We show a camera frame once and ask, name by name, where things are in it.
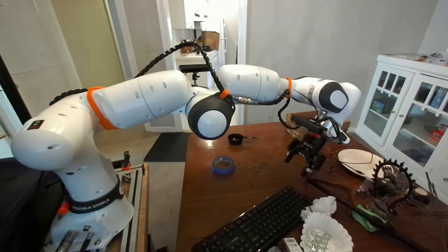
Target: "tape roll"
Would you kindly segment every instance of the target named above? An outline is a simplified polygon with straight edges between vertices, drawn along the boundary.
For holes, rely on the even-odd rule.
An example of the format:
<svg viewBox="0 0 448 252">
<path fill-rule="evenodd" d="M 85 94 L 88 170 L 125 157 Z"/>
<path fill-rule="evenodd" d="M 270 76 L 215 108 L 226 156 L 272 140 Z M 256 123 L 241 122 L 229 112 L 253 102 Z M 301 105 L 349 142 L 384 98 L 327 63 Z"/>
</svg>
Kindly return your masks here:
<svg viewBox="0 0 448 252">
<path fill-rule="evenodd" d="M 235 170 L 235 162 L 228 156 L 219 156 L 211 163 L 211 170 L 216 174 L 229 174 Z"/>
</svg>

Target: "black strap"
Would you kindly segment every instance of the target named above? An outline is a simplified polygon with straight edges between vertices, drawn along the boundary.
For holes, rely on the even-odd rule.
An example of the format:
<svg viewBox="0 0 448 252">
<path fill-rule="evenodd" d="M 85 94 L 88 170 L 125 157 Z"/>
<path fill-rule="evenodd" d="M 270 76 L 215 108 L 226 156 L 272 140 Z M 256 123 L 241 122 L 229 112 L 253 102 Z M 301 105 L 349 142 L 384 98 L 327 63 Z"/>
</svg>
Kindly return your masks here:
<svg viewBox="0 0 448 252">
<path fill-rule="evenodd" d="M 125 191 L 123 190 L 123 185 L 121 184 L 120 179 L 118 179 L 116 185 L 110 192 L 95 200 L 81 202 L 70 199 L 70 211 L 72 213 L 91 213 L 107 207 L 114 200 L 122 199 L 124 196 Z"/>
</svg>

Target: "white plate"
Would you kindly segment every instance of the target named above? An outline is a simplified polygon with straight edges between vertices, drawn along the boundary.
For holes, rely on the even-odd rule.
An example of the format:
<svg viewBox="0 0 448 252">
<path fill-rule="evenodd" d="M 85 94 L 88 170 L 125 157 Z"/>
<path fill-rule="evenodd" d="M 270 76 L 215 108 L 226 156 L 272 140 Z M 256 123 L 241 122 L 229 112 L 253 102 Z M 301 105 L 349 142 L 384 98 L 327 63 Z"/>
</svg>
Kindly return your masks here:
<svg viewBox="0 0 448 252">
<path fill-rule="evenodd" d="M 373 178 L 373 169 L 379 161 L 383 162 L 383 158 L 379 157 L 371 152 L 366 152 L 358 149 L 345 149 L 338 154 L 341 164 L 350 172 L 361 177 Z M 359 174 L 355 170 L 358 170 L 365 174 Z M 379 171 L 379 178 L 383 177 L 383 171 Z"/>
</svg>

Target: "door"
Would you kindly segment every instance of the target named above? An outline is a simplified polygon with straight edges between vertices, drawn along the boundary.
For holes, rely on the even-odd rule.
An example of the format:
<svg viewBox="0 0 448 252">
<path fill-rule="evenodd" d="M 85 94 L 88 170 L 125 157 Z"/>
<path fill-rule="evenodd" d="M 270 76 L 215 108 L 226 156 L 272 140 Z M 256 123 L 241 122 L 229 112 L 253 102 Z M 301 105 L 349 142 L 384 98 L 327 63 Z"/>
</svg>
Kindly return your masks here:
<svg viewBox="0 0 448 252">
<path fill-rule="evenodd" d="M 417 75 L 386 142 L 388 152 L 425 180 L 425 172 L 440 167 L 447 156 L 447 92 L 447 80 Z"/>
<path fill-rule="evenodd" d="M 361 114 L 360 129 L 380 146 L 388 138 L 413 76 L 414 73 L 378 64 Z"/>
<path fill-rule="evenodd" d="M 51 3 L 47 0 L 0 0 L 0 3 L 0 54 L 30 114 L 36 116 L 55 96 L 80 88 L 81 84 Z"/>
</svg>

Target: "white cabinet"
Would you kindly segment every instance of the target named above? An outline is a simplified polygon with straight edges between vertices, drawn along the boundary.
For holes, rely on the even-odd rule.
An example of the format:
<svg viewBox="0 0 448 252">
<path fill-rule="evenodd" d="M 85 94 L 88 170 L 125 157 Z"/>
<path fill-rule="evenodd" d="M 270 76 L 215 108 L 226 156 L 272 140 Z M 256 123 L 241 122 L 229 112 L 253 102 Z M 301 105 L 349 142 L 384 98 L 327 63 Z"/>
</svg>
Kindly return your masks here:
<svg viewBox="0 0 448 252">
<path fill-rule="evenodd" d="M 194 29 L 194 22 L 203 22 L 208 16 L 206 0 L 168 0 L 172 29 Z"/>
<path fill-rule="evenodd" d="M 356 133 L 385 158 L 405 162 L 417 183 L 448 203 L 448 67 L 378 56 Z"/>
</svg>

